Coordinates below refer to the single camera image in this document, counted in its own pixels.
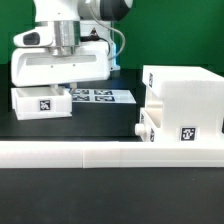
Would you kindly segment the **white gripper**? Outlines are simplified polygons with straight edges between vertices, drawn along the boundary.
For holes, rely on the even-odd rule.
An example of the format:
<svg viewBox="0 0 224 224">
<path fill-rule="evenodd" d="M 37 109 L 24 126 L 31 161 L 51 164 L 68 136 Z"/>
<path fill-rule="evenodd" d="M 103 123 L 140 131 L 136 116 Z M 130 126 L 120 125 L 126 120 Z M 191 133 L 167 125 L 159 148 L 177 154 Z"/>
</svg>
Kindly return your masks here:
<svg viewBox="0 0 224 224">
<path fill-rule="evenodd" d="M 104 41 L 81 43 L 70 56 L 53 56 L 50 32 L 43 27 L 18 34 L 13 39 L 17 49 L 11 57 L 11 80 L 17 87 L 69 84 L 69 93 L 77 82 L 105 80 L 110 75 L 108 44 Z"/>
</svg>

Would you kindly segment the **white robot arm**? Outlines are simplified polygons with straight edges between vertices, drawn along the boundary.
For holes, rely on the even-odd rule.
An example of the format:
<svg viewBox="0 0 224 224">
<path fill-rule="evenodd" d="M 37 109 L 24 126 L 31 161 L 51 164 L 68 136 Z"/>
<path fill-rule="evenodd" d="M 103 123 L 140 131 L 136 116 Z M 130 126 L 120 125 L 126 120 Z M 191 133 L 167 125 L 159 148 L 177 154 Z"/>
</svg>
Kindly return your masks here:
<svg viewBox="0 0 224 224">
<path fill-rule="evenodd" d="M 33 0 L 36 27 L 14 37 L 11 80 L 17 87 L 106 80 L 113 57 L 106 44 L 84 41 L 85 24 L 122 20 L 133 0 Z"/>
</svg>

